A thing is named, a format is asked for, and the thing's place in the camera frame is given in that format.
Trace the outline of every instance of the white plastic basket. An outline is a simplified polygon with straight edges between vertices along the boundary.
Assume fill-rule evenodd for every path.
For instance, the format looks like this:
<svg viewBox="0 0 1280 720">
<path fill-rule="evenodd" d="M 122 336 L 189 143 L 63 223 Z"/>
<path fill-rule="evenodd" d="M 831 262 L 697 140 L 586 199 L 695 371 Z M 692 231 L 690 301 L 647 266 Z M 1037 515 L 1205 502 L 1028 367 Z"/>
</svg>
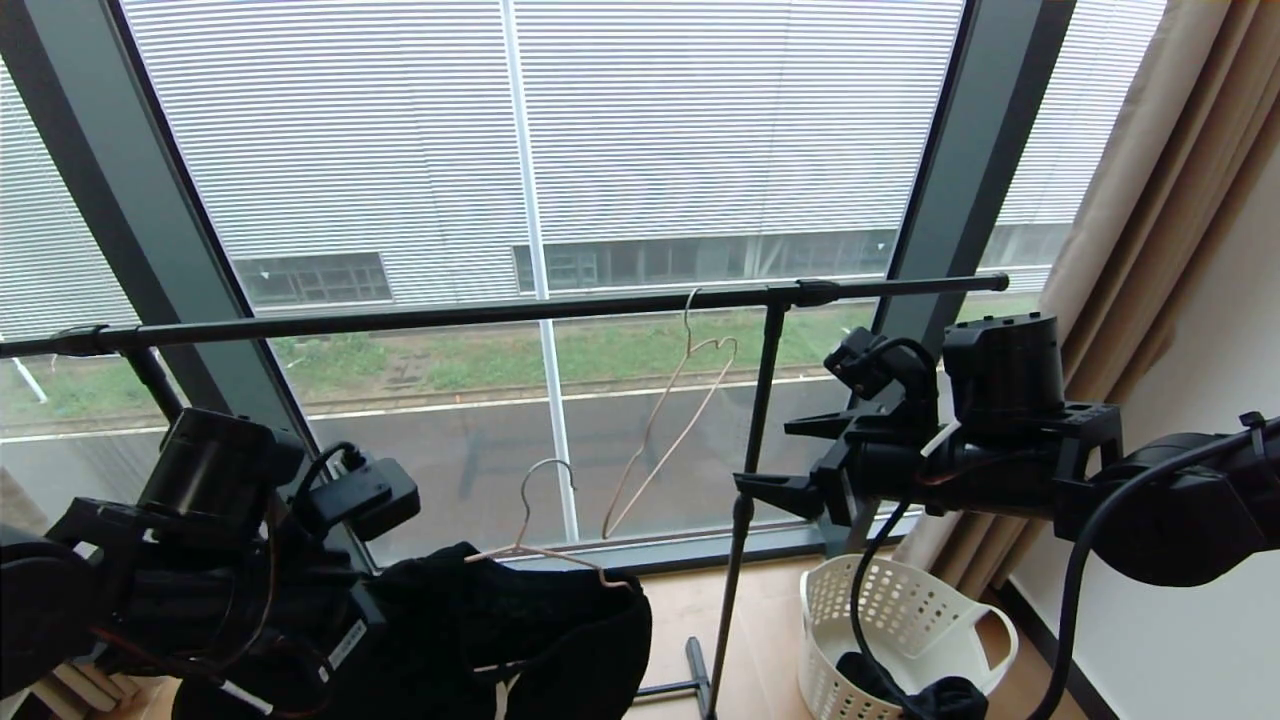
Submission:
<svg viewBox="0 0 1280 720">
<path fill-rule="evenodd" d="M 858 651 L 849 621 L 850 589 L 859 557 L 823 562 L 800 579 L 804 653 L 800 694 L 818 720 L 897 720 L 902 708 L 864 693 L 836 670 L 847 651 Z M 923 570 L 876 559 L 863 582 L 859 612 L 876 660 L 908 694 L 948 676 L 969 678 L 991 694 L 1018 655 L 1014 623 L 996 607 L 974 602 Z M 975 628 L 987 612 L 1009 633 L 1009 656 L 987 665 Z"/>
</svg>

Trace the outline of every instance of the empty clothes hanger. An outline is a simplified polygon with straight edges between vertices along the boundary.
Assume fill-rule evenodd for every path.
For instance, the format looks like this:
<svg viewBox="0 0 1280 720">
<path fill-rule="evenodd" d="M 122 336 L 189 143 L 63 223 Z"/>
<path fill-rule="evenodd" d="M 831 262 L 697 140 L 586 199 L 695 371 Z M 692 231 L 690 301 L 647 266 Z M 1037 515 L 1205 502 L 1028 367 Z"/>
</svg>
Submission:
<svg viewBox="0 0 1280 720">
<path fill-rule="evenodd" d="M 563 552 L 556 552 L 554 550 L 543 550 L 540 547 L 530 547 L 527 544 L 522 544 L 524 539 L 525 539 L 525 532 L 529 530 L 529 518 L 532 515 L 532 510 L 529 507 L 529 495 L 527 495 L 527 492 L 529 492 L 529 478 L 531 478 L 534 475 L 534 473 L 538 471 L 538 469 L 541 468 L 543 465 L 550 465 L 553 462 L 563 465 L 564 469 L 568 470 L 568 487 L 571 489 L 573 489 L 573 491 L 577 491 L 577 486 L 573 484 L 573 468 L 570 466 L 568 462 L 561 460 L 559 457 L 548 457 L 545 460 L 539 460 L 538 462 L 534 462 L 534 465 L 529 469 L 529 471 L 525 473 L 525 479 L 520 483 L 520 501 L 522 503 L 525 503 L 525 521 L 520 524 L 520 532 L 516 533 L 516 542 L 513 542 L 513 543 L 511 543 L 511 544 L 508 544 L 506 547 L 499 547 L 498 550 L 490 550 L 488 552 L 477 552 L 475 555 L 470 555 L 470 556 L 466 557 L 466 562 L 476 562 L 479 560 L 485 560 L 485 559 L 493 557 L 495 555 L 503 555 L 503 553 L 511 552 L 513 550 L 524 550 L 526 552 L 534 552 L 534 553 L 538 553 L 538 555 L 543 555 L 545 557 L 558 557 L 559 560 L 567 560 L 568 562 L 575 562 L 577 565 L 584 565 L 586 568 L 591 568 L 600 577 L 600 584 L 604 585 L 604 587 L 607 587 L 607 588 L 627 588 L 627 589 L 632 589 L 631 584 L 627 583 L 627 582 L 625 582 L 625 580 L 609 580 L 608 578 L 605 578 L 604 577 L 604 568 L 602 568 L 602 566 L 599 566 L 599 565 L 596 565 L 594 562 L 588 562 L 586 560 L 581 560 L 581 559 L 573 557 L 571 555 L 564 555 Z"/>
<path fill-rule="evenodd" d="M 662 466 L 667 464 L 671 455 L 676 452 L 680 443 L 685 441 L 689 432 L 694 429 L 694 424 L 696 424 L 698 419 L 701 418 L 703 410 L 707 409 L 707 404 L 710 402 L 712 396 L 716 395 L 717 389 L 719 389 L 721 383 L 724 380 L 724 375 L 728 374 L 730 368 L 733 366 L 733 360 L 737 359 L 736 337 L 726 336 L 722 338 L 707 338 L 698 345 L 694 345 L 694 329 L 689 325 L 689 309 L 692 307 L 694 296 L 698 295 L 698 291 L 700 290 L 700 287 L 695 287 L 692 292 L 689 293 L 689 299 L 685 301 L 685 313 L 681 315 L 681 320 L 685 324 L 685 355 L 680 359 L 680 364 L 676 365 L 676 372 L 671 374 L 671 379 L 667 380 L 667 387 L 663 388 L 662 397 L 658 398 L 658 404 L 653 406 L 653 413 L 649 414 L 649 421 L 645 423 L 644 427 L 644 436 L 640 438 L 640 447 L 635 451 L 635 455 L 631 456 L 631 460 L 627 461 L 627 466 L 622 470 L 622 477 L 618 479 L 618 486 L 613 489 L 613 500 L 609 501 L 609 507 L 604 511 L 604 523 L 600 524 L 602 538 L 608 539 L 608 537 L 618 529 L 618 524 L 622 523 L 622 519 L 627 516 L 631 507 L 637 500 L 640 500 L 640 495 L 644 493 L 645 488 L 649 487 L 649 483 L 658 475 Z M 613 516 L 613 509 L 617 507 L 618 498 L 622 496 L 622 488 L 627 483 L 627 477 L 631 475 L 631 468 L 635 466 L 636 460 L 639 460 L 640 456 L 644 455 L 644 451 L 649 447 L 649 436 L 653 433 L 653 421 L 658 416 L 658 413 L 662 411 L 663 404 L 667 402 L 667 397 L 671 395 L 671 388 L 675 387 L 676 380 L 678 380 L 680 375 L 685 372 L 685 365 L 689 364 L 689 359 L 704 347 L 719 350 L 726 343 L 732 343 L 732 351 L 730 352 L 728 361 L 724 363 L 723 368 L 721 368 L 719 375 L 716 377 L 716 382 L 713 382 L 710 389 L 707 391 L 707 395 L 703 397 L 703 402 L 698 406 L 698 410 L 694 411 L 694 416 L 689 419 L 689 424 L 686 424 L 685 429 L 676 437 L 676 442 L 671 443 L 667 452 L 663 454 L 662 459 L 658 460 L 658 464 L 653 466 L 653 470 L 650 470 L 644 482 L 640 483 L 635 495 L 632 495 L 631 500 L 628 500 L 626 506 L 622 507 L 622 512 L 618 512 L 618 518 L 613 520 L 613 524 L 609 524 L 609 519 Z"/>
</svg>

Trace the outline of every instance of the white wall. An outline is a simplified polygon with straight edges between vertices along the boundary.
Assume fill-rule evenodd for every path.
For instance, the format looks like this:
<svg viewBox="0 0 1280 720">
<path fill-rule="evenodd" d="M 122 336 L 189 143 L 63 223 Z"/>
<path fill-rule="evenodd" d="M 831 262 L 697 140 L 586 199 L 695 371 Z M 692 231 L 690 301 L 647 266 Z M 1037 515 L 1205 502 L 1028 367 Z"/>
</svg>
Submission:
<svg viewBox="0 0 1280 720">
<path fill-rule="evenodd" d="M 1179 430 L 1280 414 L 1280 152 L 1260 179 L 1167 355 L 1124 406 L 1129 450 Z M 1056 633 L 1070 544 L 1046 532 L 1012 582 Z M 1280 716 L 1280 552 L 1199 588 L 1147 587 L 1089 560 L 1080 670 L 1129 720 Z"/>
</svg>

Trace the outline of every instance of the hanger hook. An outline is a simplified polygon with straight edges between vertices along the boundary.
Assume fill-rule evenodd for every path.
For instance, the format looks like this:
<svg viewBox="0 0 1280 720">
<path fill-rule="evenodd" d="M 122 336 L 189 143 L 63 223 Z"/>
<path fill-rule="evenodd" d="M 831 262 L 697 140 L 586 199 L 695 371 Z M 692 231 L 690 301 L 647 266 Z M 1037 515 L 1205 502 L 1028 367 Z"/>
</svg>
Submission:
<svg viewBox="0 0 1280 720">
<path fill-rule="evenodd" d="M 695 287 L 692 292 L 689 293 L 689 299 L 685 300 L 685 314 L 681 320 L 685 323 L 685 355 L 694 351 L 694 328 L 689 327 L 689 309 L 694 306 L 694 296 L 698 295 L 700 287 Z"/>
<path fill-rule="evenodd" d="M 534 511 L 529 507 L 529 496 L 526 495 L 527 488 L 529 488 L 529 478 L 534 477 L 534 473 L 536 473 L 538 469 L 541 468 L 543 465 L 550 465 L 553 462 L 563 465 L 564 469 L 568 470 L 568 487 L 572 488 L 573 492 L 577 492 L 577 486 L 573 484 L 573 466 L 572 465 L 570 465 L 568 462 L 561 460 L 559 457 L 547 457 L 544 460 L 539 460 L 538 462 L 534 462 L 534 465 L 531 468 L 529 468 L 529 471 L 525 473 L 525 479 L 521 480 L 521 483 L 520 483 L 520 501 L 525 503 L 525 524 L 521 525 L 521 528 L 520 528 L 520 536 L 516 537 L 516 544 L 520 544 L 520 541 L 525 538 L 525 530 L 529 529 L 529 519 L 534 514 Z"/>
</svg>

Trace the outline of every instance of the baseboard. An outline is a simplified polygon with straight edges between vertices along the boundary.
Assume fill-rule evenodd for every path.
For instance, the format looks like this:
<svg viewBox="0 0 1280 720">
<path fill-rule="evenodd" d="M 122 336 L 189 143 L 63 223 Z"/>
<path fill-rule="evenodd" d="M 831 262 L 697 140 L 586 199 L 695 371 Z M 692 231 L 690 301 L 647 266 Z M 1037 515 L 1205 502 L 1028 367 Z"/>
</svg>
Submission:
<svg viewBox="0 0 1280 720">
<path fill-rule="evenodd" d="M 1000 598 L 1000 605 L 1004 606 L 1005 612 L 1027 633 L 1027 638 L 1036 646 L 1044 662 L 1052 665 L 1053 656 L 1057 653 L 1057 638 L 1053 637 L 1048 625 L 1041 620 L 1036 609 L 1027 602 L 1023 593 L 1018 592 L 1014 583 L 1006 582 L 1004 587 L 992 588 L 992 591 Z M 1071 664 L 1071 671 L 1066 676 L 1066 691 L 1071 693 L 1075 703 L 1080 706 L 1080 710 L 1084 711 L 1084 715 L 1089 720 L 1120 720 L 1120 716 L 1111 710 L 1107 701 L 1102 700 L 1093 683 L 1084 676 L 1084 673 L 1074 662 Z"/>
</svg>

